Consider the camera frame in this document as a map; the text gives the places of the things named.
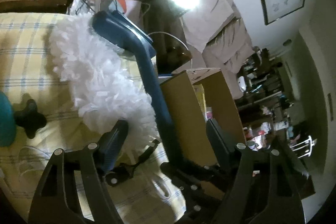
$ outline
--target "white cable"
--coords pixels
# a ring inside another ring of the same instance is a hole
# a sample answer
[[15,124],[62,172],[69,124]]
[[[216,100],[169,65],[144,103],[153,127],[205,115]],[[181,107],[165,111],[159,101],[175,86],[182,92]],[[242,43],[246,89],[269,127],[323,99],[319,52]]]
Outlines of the white cable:
[[145,2],[143,2],[142,4],[146,4],[146,5],[148,5],[147,10],[141,15],[141,17],[144,17],[145,14],[146,14],[146,13],[149,11],[149,9],[151,8],[151,5],[150,5],[149,3],[145,3]]
[[[154,34],[154,33],[164,33],[164,34],[170,35],[171,37],[173,37],[176,40],[180,41],[182,43],[182,45],[189,51],[187,45],[184,44],[180,39],[178,39],[176,36],[172,35],[171,33],[158,31],[158,32],[151,32],[151,33],[148,34],[148,36],[150,36],[151,34]],[[191,63],[190,64],[190,68],[193,68],[193,58],[191,58],[190,63]]]
[[[21,152],[21,150],[24,149],[24,148],[32,149],[32,150],[35,150],[36,152],[39,152],[39,153],[43,154],[43,156],[44,156],[43,158],[44,158],[45,160],[49,160],[49,159],[50,159],[50,156],[49,156],[46,152],[44,152],[44,151],[42,151],[42,150],[40,150],[40,149],[38,149],[38,148],[36,148],[36,147],[34,147],[34,146],[31,146],[31,145],[24,145],[23,147],[21,147],[20,151],[19,151],[18,154],[17,154],[18,163],[16,164],[16,170],[17,170],[17,172],[18,172],[18,174],[19,174],[18,181],[19,181],[19,185],[20,185],[20,186],[22,186],[22,181],[21,181],[21,179],[22,179],[22,177],[23,177],[23,175],[24,175],[25,173],[30,172],[30,171],[39,171],[39,170],[40,170],[40,169],[37,169],[36,166],[34,166],[34,164],[36,164],[36,163],[27,162],[27,160],[21,160],[21,161],[20,161],[20,152]],[[32,167],[32,169],[27,169],[27,170],[24,170],[23,172],[21,172],[21,170],[20,170],[20,166],[21,166],[22,164],[29,164],[29,165]],[[23,191],[26,195],[29,195],[29,193],[27,193],[24,189],[22,189],[22,191]]]

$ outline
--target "teal pillow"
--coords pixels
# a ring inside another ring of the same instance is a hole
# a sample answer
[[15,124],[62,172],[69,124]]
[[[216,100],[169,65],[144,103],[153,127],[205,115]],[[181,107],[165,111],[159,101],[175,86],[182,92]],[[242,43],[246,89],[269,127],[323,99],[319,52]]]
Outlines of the teal pillow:
[[16,124],[12,105],[0,91],[0,147],[10,146],[16,136]]

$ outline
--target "cardboard box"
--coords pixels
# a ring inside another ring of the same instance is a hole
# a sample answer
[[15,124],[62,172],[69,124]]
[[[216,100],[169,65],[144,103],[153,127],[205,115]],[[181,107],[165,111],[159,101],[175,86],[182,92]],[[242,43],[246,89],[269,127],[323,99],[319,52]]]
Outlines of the cardboard box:
[[217,159],[206,136],[206,122],[193,84],[202,84],[207,107],[212,107],[213,117],[236,142],[246,143],[243,126],[220,69],[183,71],[161,84],[184,156],[201,166],[213,165]]

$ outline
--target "black metal bracket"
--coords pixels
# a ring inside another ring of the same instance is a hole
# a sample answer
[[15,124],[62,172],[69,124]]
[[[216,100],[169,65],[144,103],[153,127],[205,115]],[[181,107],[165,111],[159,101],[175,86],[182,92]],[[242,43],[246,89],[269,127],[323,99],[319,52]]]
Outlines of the black metal bracket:
[[[28,223],[93,223],[83,217],[78,200],[74,171],[80,170],[94,223],[123,224],[105,183],[127,132],[128,123],[119,120],[98,143],[75,152],[55,150],[36,189]],[[176,223],[305,223],[298,182],[303,183],[307,174],[290,157],[291,150],[276,140],[270,151],[253,151],[243,143],[232,142],[214,120],[207,122],[207,135],[211,144],[216,143],[214,152],[222,165],[202,167],[190,161],[178,166],[169,162],[161,165],[186,201],[186,212]],[[136,165],[119,166],[124,168],[125,179],[151,152],[141,155]],[[114,184],[108,178],[107,183]],[[202,181],[225,192],[224,198],[207,195]]]
[[126,180],[133,178],[135,169],[149,159],[160,142],[155,139],[152,143],[153,146],[148,147],[145,152],[139,156],[136,164],[129,165],[122,162],[120,165],[114,167],[113,170],[106,175],[107,184],[116,187]]

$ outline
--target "yellow plaid bedsheet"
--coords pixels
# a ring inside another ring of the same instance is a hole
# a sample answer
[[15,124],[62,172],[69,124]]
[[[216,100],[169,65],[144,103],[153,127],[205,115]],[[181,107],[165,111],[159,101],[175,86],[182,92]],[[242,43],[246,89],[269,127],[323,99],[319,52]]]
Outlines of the yellow plaid bedsheet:
[[[15,142],[0,148],[0,168],[5,178],[0,187],[15,210],[28,219],[31,200],[48,158],[57,148],[65,151],[82,149],[95,142],[100,135],[91,132],[71,109],[68,84],[60,82],[53,73],[48,36],[59,14],[0,14],[0,90],[14,110],[22,109],[33,98],[47,118],[47,125],[34,139],[28,139],[23,128],[17,127]],[[136,62],[123,60],[130,78],[142,86]],[[160,145],[152,157],[140,167],[135,177],[112,188],[111,198],[126,223],[170,224],[185,211],[181,192],[160,171],[167,161]],[[161,178],[166,184],[165,194],[158,195],[152,180]],[[78,182],[83,215],[93,219],[85,199],[83,185]]]

